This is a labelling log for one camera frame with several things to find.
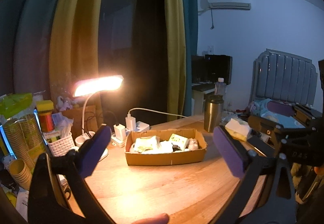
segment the white packet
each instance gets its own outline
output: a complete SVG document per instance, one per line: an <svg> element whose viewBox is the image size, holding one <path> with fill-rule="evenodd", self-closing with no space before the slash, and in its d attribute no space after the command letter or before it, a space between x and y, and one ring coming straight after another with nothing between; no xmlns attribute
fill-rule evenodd
<svg viewBox="0 0 324 224"><path fill-rule="evenodd" d="M29 191L20 187L17 196L16 210L27 222L28 196Z"/></svg>

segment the tissue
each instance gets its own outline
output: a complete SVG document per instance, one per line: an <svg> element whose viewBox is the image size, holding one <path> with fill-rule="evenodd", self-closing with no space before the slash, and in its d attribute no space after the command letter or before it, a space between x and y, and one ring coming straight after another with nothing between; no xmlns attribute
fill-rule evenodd
<svg viewBox="0 0 324 224"><path fill-rule="evenodd" d="M69 119L65 116L62 116L62 120L57 125L57 129L61 134L61 139L69 136L72 125L73 125L73 119Z"/></svg>

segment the screw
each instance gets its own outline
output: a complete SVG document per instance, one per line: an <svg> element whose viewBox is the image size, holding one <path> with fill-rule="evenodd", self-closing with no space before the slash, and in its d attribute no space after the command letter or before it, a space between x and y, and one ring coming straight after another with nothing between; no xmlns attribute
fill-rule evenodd
<svg viewBox="0 0 324 224"><path fill-rule="evenodd" d="M257 152L254 151L254 150L252 150L252 149L249 150L247 153L248 153L248 155L251 156L251 157L256 157L256 156L258 155Z"/></svg>
<svg viewBox="0 0 324 224"><path fill-rule="evenodd" d="M283 154L283 153L280 153L279 154L279 158L281 159L281 160L286 160L286 155L285 154Z"/></svg>

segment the white cable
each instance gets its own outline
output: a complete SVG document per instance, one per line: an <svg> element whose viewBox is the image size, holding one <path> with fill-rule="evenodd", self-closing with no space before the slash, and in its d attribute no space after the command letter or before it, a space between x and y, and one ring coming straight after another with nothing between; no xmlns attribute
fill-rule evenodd
<svg viewBox="0 0 324 224"><path fill-rule="evenodd" d="M173 115L173 116L179 116L179 117L187 118L187 116L183 116L183 115L180 115L180 114L173 114L173 113L168 113L168 112L155 111L155 110L150 110L150 109L145 109L145 108L133 108L133 109L130 109L128 111L128 114L131 114L131 111L134 111L134 110L152 111L152 112L156 112L156 113L161 113L161 114L166 114L166 115Z"/></svg>

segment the black cable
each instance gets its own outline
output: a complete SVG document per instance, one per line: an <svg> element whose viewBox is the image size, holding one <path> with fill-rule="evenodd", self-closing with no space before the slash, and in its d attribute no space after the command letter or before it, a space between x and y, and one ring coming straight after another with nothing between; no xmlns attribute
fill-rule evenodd
<svg viewBox="0 0 324 224"><path fill-rule="evenodd" d="M212 14L212 27L210 29L214 29L214 19L213 19L213 9L210 9L210 13Z"/></svg>
<svg viewBox="0 0 324 224"><path fill-rule="evenodd" d="M85 122L84 122L84 127L85 127L85 128L82 128L82 129L83 129L83 131L84 131L84 132L89 136L89 138L92 138L92 136L91 136L91 134L89 133L89 130L88 130L88 122L89 122L91 119L95 118L95 117L96 117L96 114L95 114L93 111L86 111L85 114L86 114L86 113L92 113L92 115L89 116L89 117L85 120ZM105 111L105 113L111 113L111 114L114 116L114 118L115 118L115 124L116 124L116 125L119 124L118 119L117 119L117 116L115 115L114 112L112 112L112 111ZM102 115L102 114L103 114L103 111L98 115L98 117L103 118L103 115Z"/></svg>

